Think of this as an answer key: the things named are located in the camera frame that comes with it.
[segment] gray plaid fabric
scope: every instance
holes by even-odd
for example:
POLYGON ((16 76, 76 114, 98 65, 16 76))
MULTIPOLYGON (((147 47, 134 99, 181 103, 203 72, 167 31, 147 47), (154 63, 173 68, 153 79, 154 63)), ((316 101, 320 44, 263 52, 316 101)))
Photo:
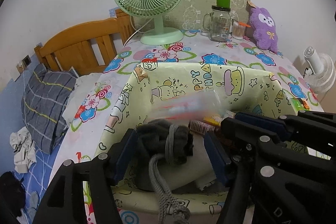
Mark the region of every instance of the gray plaid fabric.
POLYGON ((67 130, 62 113, 75 83, 76 77, 70 72, 47 71, 43 64, 29 79, 21 102, 22 117, 44 153, 50 154, 67 130))

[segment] yellow bow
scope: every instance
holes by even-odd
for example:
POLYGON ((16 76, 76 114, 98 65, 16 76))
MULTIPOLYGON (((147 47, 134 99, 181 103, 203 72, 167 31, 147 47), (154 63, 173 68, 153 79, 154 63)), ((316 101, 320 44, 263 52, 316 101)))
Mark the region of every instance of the yellow bow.
POLYGON ((274 40, 275 34, 273 32, 267 32, 267 34, 269 35, 269 39, 273 39, 274 40))

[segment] blue gripper pad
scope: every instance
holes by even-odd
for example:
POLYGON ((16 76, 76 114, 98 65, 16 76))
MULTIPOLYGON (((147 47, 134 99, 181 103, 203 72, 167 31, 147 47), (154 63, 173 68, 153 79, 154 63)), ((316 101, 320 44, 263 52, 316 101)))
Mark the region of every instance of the blue gripper pad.
POLYGON ((231 159, 213 132, 207 132, 205 134, 204 147, 217 180, 225 187, 230 187, 234 181, 234 174, 231 172, 231 159))
POLYGON ((128 164, 137 150, 137 142, 137 131, 129 128, 122 140, 111 146, 108 154, 110 155, 110 167, 114 171, 115 184, 124 178, 128 164))
POLYGON ((238 112, 235 115, 235 119, 249 123, 253 126, 257 126, 266 130, 270 130, 276 133, 282 142, 291 138, 292 134, 286 129, 286 125, 283 121, 272 119, 252 113, 238 112))

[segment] black jar lid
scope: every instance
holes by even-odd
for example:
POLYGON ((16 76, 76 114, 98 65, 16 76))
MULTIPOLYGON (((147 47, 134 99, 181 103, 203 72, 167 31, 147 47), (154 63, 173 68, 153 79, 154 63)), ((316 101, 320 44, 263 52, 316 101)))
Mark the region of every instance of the black jar lid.
POLYGON ((219 6, 216 6, 216 5, 212 5, 211 9, 217 10, 217 11, 223 11, 223 12, 230 12, 231 11, 231 8, 223 8, 223 7, 219 7, 219 6))

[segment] purple plush toy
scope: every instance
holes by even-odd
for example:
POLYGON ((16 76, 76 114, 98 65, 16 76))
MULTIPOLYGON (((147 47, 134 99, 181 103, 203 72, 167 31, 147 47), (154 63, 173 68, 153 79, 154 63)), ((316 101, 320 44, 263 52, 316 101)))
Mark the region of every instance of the purple plush toy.
POLYGON ((250 23, 254 28, 253 37, 262 50, 278 52, 278 36, 275 23, 265 8, 251 8, 250 23))

